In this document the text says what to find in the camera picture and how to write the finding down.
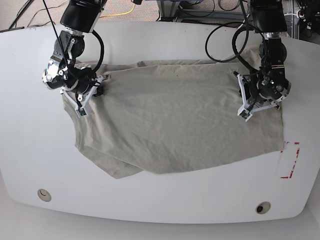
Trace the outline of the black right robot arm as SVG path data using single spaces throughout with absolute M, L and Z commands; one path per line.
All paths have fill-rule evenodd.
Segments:
M 53 54 L 42 74 L 42 81 L 50 90 L 60 89 L 74 105 L 76 114 L 81 117 L 91 111 L 88 105 L 91 97 L 103 94 L 101 86 L 108 75 L 97 75 L 102 65 L 105 47 L 102 38 L 94 27 L 104 10 L 104 0 L 71 0 L 65 9 L 60 23 L 65 30 L 57 33 Z M 76 59 L 84 52 L 84 34 L 93 34 L 100 44 L 99 60 L 94 68 L 76 68 Z

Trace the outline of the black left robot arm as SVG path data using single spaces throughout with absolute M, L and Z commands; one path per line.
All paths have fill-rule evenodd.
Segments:
M 249 75 L 236 71 L 242 106 L 238 116 L 248 121 L 254 113 L 270 108 L 279 109 L 280 102 L 290 93 L 291 83 L 286 79 L 284 62 L 287 50 L 280 34 L 287 31 L 287 24 L 280 0 L 250 1 L 250 16 L 253 24 L 245 23 L 232 38 L 232 49 L 238 53 L 236 40 L 243 31 L 254 31 L 262 36 L 258 53 L 261 59 L 259 69 L 252 67 L 241 56 L 238 60 L 249 70 Z

